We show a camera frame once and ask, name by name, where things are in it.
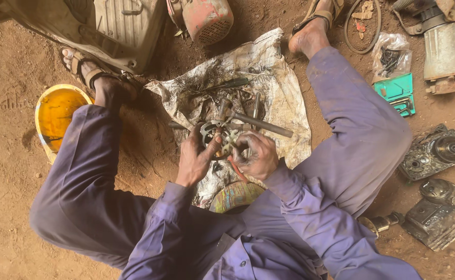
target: wire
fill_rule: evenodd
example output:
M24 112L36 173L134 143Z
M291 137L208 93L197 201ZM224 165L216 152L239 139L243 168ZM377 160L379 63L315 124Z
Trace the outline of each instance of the wire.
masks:
M358 50L350 44L350 41L348 40L348 22L350 20L350 17L352 16L353 11L355 10L355 7L361 2L362 0L357 0L353 4L352 8L348 12L347 19L345 20L345 25L343 26L343 33L345 34L345 43L347 44L348 48L351 49L353 52L358 53L358 54L365 54L368 53L373 47L374 44L378 41L378 38L380 36L380 31L381 31L381 8L380 8L380 3L378 0L374 0L374 5L376 5L376 10L378 11L378 28L376 29L376 35L374 36L373 41L369 44L369 46L364 49L364 50Z

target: metal gear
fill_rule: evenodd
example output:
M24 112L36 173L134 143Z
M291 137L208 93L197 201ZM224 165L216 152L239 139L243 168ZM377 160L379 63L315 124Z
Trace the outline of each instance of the metal gear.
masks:
M455 137L441 137L434 141L432 147L435 156L446 163L455 163Z

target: purple sleeve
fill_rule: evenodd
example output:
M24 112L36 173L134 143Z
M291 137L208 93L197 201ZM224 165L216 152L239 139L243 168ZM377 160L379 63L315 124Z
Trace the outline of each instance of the purple sleeve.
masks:
M146 230L132 251L120 280L166 279L171 277L179 255L183 230L181 221L188 214L190 188L171 182L146 215Z
M324 196L318 178L305 182L284 158L264 181L282 201L281 213L336 279L422 279L406 262L380 255L376 235Z

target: man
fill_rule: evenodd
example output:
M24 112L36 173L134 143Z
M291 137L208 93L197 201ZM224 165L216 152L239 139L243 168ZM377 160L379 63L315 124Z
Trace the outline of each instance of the man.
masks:
M95 89L95 105L74 113L32 205L32 228L52 244L123 270L121 279L326 279L327 272L335 279L421 279L409 264L380 255L375 235L355 220L402 160L411 132L330 47L332 9L331 0L321 0L289 48L309 58L307 76L333 135L294 170L271 139L241 135L235 164L268 187L242 214L190 205L220 148L215 138L200 149L199 125L181 145L175 183L157 200L114 190L118 112L136 92L93 75L97 65L79 60L72 70ZM74 50L64 56L68 68L77 65ZM247 147L252 155L243 158Z

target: red motor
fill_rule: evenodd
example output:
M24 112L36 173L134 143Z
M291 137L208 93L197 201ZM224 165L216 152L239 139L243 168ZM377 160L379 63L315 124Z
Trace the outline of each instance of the red motor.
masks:
M172 21L186 26L193 42L206 46L222 40L234 17L227 0L167 0Z

